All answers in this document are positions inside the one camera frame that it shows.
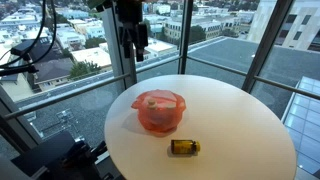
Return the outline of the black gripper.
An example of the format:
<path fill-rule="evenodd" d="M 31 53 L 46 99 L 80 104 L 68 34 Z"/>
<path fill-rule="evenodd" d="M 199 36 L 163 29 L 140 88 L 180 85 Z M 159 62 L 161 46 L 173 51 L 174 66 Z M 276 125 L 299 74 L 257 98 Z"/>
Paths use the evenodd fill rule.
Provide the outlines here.
<path fill-rule="evenodd" d="M 116 13 L 122 23 L 119 28 L 121 44 L 125 58 L 130 58 L 130 45 L 136 47 L 136 59 L 143 61 L 144 48 L 148 45 L 147 26 L 142 20 L 142 2 L 144 0 L 117 0 Z"/>

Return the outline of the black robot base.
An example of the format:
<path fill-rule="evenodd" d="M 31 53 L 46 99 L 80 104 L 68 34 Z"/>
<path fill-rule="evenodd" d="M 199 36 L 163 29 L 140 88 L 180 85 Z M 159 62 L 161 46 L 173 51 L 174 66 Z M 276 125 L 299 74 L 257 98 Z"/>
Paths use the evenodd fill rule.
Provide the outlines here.
<path fill-rule="evenodd" d="M 92 148 L 63 131 L 14 158 L 12 163 L 28 176 L 40 173 L 40 180 L 102 180 L 95 162 L 106 151 L 104 141 Z"/>

